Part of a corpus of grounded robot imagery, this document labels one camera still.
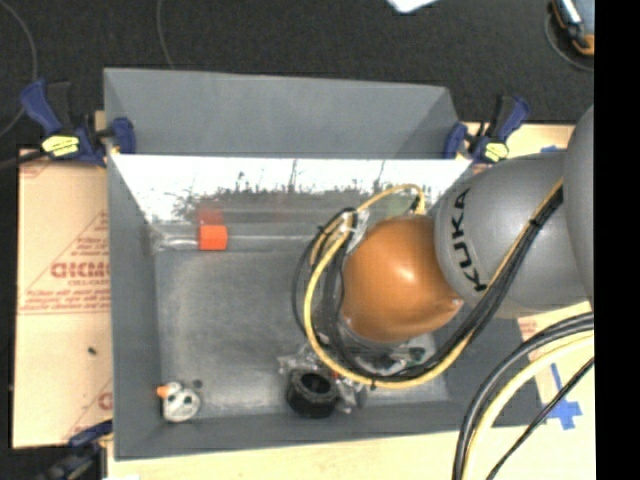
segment cardboard sheet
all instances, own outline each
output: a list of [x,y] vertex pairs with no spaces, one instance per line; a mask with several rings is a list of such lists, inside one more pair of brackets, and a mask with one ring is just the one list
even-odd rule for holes
[[65,443],[112,409],[106,173],[38,160],[19,192],[16,448]]
[[[525,125],[510,139],[511,153],[562,147],[572,130],[566,125]],[[112,411],[105,171],[41,160],[23,166],[19,183],[16,448],[64,443],[80,429],[110,418]],[[558,315],[531,318],[521,321],[525,335]],[[572,361],[557,368],[562,381],[574,370]],[[543,400],[557,390],[551,370],[540,375],[538,382]],[[543,425],[522,450],[522,458],[505,466],[506,477],[528,478],[526,470],[531,478],[595,478],[593,374],[576,388],[570,401],[579,401],[582,414],[573,418],[575,427],[564,430],[560,418]],[[499,443],[506,446],[519,432],[517,428],[496,430],[492,434],[496,446],[489,448],[497,454],[504,450]],[[304,470],[308,478],[389,478],[391,473],[412,478],[426,472],[446,478],[455,438],[455,433],[442,433],[166,460],[110,460],[109,475],[208,479],[215,472],[217,478],[264,479],[287,478]],[[576,452],[578,462],[567,460],[574,450],[582,450]],[[488,466],[495,458],[494,451],[480,453],[480,465]],[[541,469],[541,456],[545,469]]]

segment black cable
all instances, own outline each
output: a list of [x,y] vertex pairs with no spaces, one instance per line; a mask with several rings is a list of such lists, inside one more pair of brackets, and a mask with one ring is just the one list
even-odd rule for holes
[[394,378],[389,378],[388,380],[394,381],[397,378],[398,381],[401,381],[407,377],[413,378],[422,375],[439,365],[442,360],[448,356],[451,351],[467,336],[471,336],[467,342],[467,346],[477,338],[480,332],[489,324],[492,317],[497,312],[500,304],[509,291],[509,287],[518,273],[529,248],[533,244],[534,239],[542,229],[543,225],[560,206],[562,199],[562,187],[559,187],[549,198],[546,204],[538,211],[538,214],[529,221],[522,238],[516,245],[514,252],[507,261],[504,269],[500,272],[491,286],[487,288],[487,291],[482,296],[478,304],[476,304],[475,308],[469,313],[462,324],[460,324],[444,345],[424,363],[397,372],[393,376]]
[[476,392],[473,401],[469,405],[467,413],[463,419],[458,441],[456,445],[456,453],[453,467],[453,480],[459,480],[462,476],[464,464],[466,460],[468,445],[473,435],[473,429],[477,424],[480,415],[489,398],[498,388],[502,377],[515,366],[519,361],[526,359],[527,356],[545,346],[562,338],[572,336],[574,334],[594,329],[594,315],[587,313],[576,317],[567,318],[558,322],[547,329],[540,331],[538,334],[524,342],[508,357],[506,357],[485,379],[480,389]]
[[18,157],[9,158],[0,162],[0,171],[5,169],[15,168],[20,164],[30,162],[31,160],[37,160],[45,155],[44,151],[32,151],[31,153],[25,153]]
[[[327,226],[332,223],[334,220],[336,220],[337,218],[339,218],[343,213],[345,212],[355,212],[356,209],[353,207],[347,207],[347,208],[343,208],[342,210],[340,210],[339,212],[336,212],[335,215],[333,217],[331,217],[331,219],[329,219],[327,221],[327,224],[325,224],[324,226],[320,226],[318,228],[318,231],[316,232],[315,236],[311,239],[311,241],[307,244],[307,246],[305,247],[304,251],[302,252],[302,254],[300,255],[300,259],[298,260],[298,263],[296,265],[294,274],[293,274],[293,282],[292,282],[292,287],[291,287],[291,310],[293,312],[293,317],[296,321],[297,326],[300,328],[300,330],[302,331],[302,334],[304,334],[305,336],[307,335],[305,328],[304,328],[304,322],[302,321],[302,318],[300,317],[300,312],[298,310],[298,284],[300,283],[300,276],[302,275],[302,271],[304,270],[304,266],[307,262],[307,260],[309,259],[309,255],[311,254],[311,251],[313,250],[314,246],[316,245],[316,243],[318,244],[318,257],[322,256],[322,251],[324,250],[324,244],[326,243],[327,239],[329,238],[329,233],[326,232],[326,228]],[[316,265],[311,265],[311,270],[315,269]]]
[[529,424],[529,426],[525,429],[522,435],[517,439],[517,441],[513,444],[511,448],[505,453],[502,458],[498,461],[498,463],[493,467],[493,469],[489,472],[489,476],[487,476],[487,480],[493,480],[500,468],[504,465],[505,462],[511,457],[520,446],[529,438],[529,436],[534,432],[538,426],[547,418],[549,413],[553,410],[553,408],[558,405],[560,400],[562,400],[567,394],[582,380],[582,378],[589,372],[591,367],[595,364],[595,358],[589,359],[574,375],[571,379],[562,386],[562,389],[558,391],[556,396],[538,413],[535,419]]
[[545,20],[544,23],[544,36],[545,39],[547,40],[547,43],[549,43],[549,46],[551,46],[551,49],[562,58],[562,60],[564,60],[565,62],[568,62],[569,64],[571,64],[574,68],[577,69],[581,69],[582,71],[587,71],[588,73],[593,73],[594,72],[594,68],[591,68],[589,66],[585,66],[583,64],[580,64],[579,62],[576,62],[575,60],[571,59],[566,53],[564,53],[554,42],[553,39],[551,38],[551,22],[553,20],[553,14],[549,14],[547,16],[547,19]]

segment gray box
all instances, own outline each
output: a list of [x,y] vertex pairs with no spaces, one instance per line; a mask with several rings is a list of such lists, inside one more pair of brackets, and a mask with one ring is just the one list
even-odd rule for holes
[[[457,120],[440,87],[217,73],[106,70],[105,102],[108,120],[134,123],[138,152],[157,155],[439,158]],[[496,320],[417,395],[380,393],[350,415],[301,419],[277,372],[277,357],[304,341],[285,309],[290,279],[310,233],[338,208],[245,230],[295,228],[299,239],[283,247],[158,251],[129,181],[116,162],[108,168],[117,459],[455,430],[482,379],[520,343],[515,322]],[[433,333],[434,346],[450,332]],[[156,386],[195,378],[203,409],[166,422]],[[530,386],[501,422],[527,421],[535,400]]]

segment yellow cable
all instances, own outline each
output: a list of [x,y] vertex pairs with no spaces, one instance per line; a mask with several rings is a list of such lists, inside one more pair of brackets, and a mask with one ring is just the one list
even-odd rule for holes
[[500,390],[496,398],[485,409],[482,418],[478,422],[471,438],[469,440],[469,447],[467,449],[467,455],[465,457],[465,466],[462,471],[462,480],[469,480],[471,471],[473,471],[474,455],[472,453],[473,447],[476,442],[482,442],[482,437],[491,429],[498,415],[502,412],[505,405],[509,403],[513,395],[518,391],[529,379],[535,376],[544,368],[547,368],[551,363],[556,362],[563,356],[583,349],[594,344],[593,331],[586,331],[586,335],[582,334],[582,337],[571,341],[565,345],[561,345],[546,354],[538,357],[536,360],[529,363],[518,374],[516,374],[503,388]]
[[[373,197],[371,197],[370,199],[362,203],[356,209],[356,213],[366,210],[373,204],[377,203],[378,201],[380,201],[381,199],[387,196],[390,196],[391,194],[394,194],[396,192],[402,192],[405,190],[410,190],[410,189],[413,189],[418,193],[418,204],[416,206],[416,209],[414,210],[414,213],[423,215],[426,212],[426,199],[424,196],[424,192],[418,185],[415,185],[413,183],[396,185],[394,187],[383,190],[378,194],[375,194]],[[342,229],[339,227],[339,224],[341,221],[343,221],[343,224],[344,224]],[[327,247],[329,247],[329,244],[332,242],[332,240],[336,240],[340,234],[343,234],[346,236],[347,232],[349,231],[349,228],[351,228],[352,225],[353,225],[353,220],[351,218],[351,212],[349,211],[345,211],[345,213],[338,215],[331,222],[329,222],[329,224],[327,224],[322,230],[323,235],[328,236],[326,241],[324,241],[324,250],[327,250]],[[318,239],[313,244],[313,247],[311,249],[311,254],[309,255],[309,263],[311,265],[315,263],[318,255],[321,253],[320,244],[322,243],[323,243],[323,240],[321,240],[321,237],[318,237]]]

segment black object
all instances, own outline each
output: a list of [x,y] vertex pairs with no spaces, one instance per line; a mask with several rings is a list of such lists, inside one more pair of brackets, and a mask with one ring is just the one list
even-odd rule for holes
[[566,31],[571,44],[582,55],[595,54],[595,0],[551,0],[558,25]]
[[327,418],[338,402],[332,377],[316,370],[293,370],[287,387],[287,403],[305,418]]

